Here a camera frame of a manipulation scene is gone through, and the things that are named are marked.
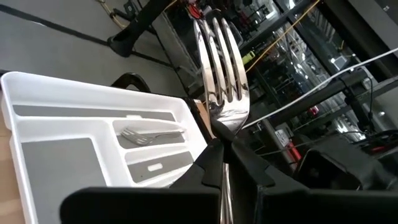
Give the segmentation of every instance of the silver fork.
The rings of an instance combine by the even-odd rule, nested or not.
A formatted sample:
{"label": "silver fork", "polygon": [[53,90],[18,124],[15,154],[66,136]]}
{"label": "silver fork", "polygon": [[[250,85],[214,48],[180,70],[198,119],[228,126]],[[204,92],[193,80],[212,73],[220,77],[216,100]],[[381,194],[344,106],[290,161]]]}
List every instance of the silver fork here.
{"label": "silver fork", "polygon": [[[212,22],[214,31],[210,29],[206,21],[194,21],[193,24],[205,84],[207,110],[211,118],[223,123],[236,134],[249,116],[248,80],[238,45],[227,21],[222,19],[221,27],[216,18],[213,18]],[[209,49],[211,57],[209,57],[206,47]],[[228,164],[224,164],[223,172],[221,222],[233,223]]]}
{"label": "silver fork", "polygon": [[169,138],[177,138],[181,136],[181,134],[183,133],[184,133],[183,131],[173,131],[169,133],[158,134],[154,137],[149,137],[139,134],[133,131],[131,128],[127,127],[123,129],[120,135],[138,146],[147,146],[158,138],[166,136]]}

